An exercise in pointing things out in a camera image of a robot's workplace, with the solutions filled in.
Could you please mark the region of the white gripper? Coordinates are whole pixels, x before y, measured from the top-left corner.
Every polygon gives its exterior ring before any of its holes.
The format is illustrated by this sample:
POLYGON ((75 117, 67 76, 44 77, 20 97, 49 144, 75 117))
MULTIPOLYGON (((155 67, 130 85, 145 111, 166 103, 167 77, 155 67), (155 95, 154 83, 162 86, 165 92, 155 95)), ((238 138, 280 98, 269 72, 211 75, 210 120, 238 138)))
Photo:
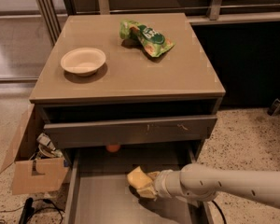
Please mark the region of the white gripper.
POLYGON ((137 189, 136 191, 140 197, 156 199, 158 195, 162 198, 173 198, 181 194, 181 184, 178 171, 154 171, 147 173, 147 176, 151 180, 154 180, 154 188, 148 186, 137 189))

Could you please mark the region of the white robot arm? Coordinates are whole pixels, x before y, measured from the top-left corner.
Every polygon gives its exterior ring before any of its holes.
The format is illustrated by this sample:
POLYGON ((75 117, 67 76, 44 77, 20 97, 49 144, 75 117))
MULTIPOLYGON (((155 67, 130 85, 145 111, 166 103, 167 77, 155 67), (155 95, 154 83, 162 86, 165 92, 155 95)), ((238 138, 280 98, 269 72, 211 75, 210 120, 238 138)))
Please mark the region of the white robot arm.
POLYGON ((137 167, 129 182, 141 197, 149 199, 212 201, 220 191, 280 209, 280 171, 218 170, 192 163, 180 171, 147 175, 137 167))

